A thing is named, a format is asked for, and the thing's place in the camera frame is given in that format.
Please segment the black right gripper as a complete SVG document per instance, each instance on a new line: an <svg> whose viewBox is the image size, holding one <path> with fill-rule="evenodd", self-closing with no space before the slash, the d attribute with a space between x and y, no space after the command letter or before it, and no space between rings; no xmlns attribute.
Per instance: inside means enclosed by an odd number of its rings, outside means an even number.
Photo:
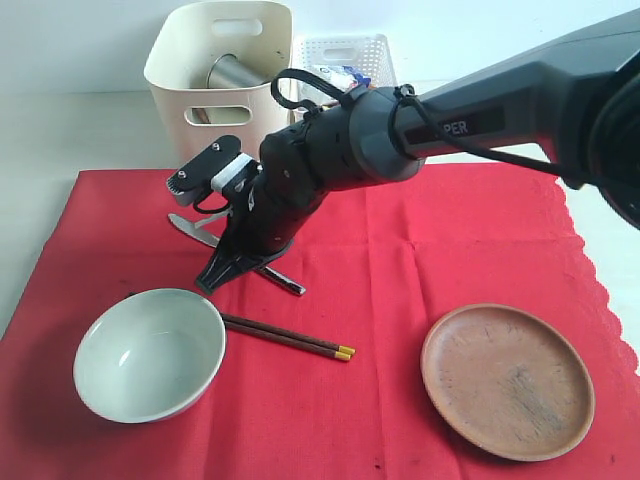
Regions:
<svg viewBox="0 0 640 480"><path fill-rule="evenodd" d="M196 277L204 294L284 253L327 195L324 181L305 164L225 166L214 174L214 190L231 202L233 216L216 252Z"/></svg>

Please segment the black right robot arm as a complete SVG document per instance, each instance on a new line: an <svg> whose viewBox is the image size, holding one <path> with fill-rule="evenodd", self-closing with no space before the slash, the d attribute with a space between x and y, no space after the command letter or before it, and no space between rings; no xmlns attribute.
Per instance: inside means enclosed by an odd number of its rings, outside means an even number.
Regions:
<svg viewBox="0 0 640 480"><path fill-rule="evenodd" d="M301 121L262 141L257 161L235 142L209 151L230 217L197 286L215 291L282 256L332 191L401 182L434 156L464 152L597 187L639 223L639 14L577 30L424 94L409 85L341 91L285 69L334 99L322 109L271 91Z"/></svg>

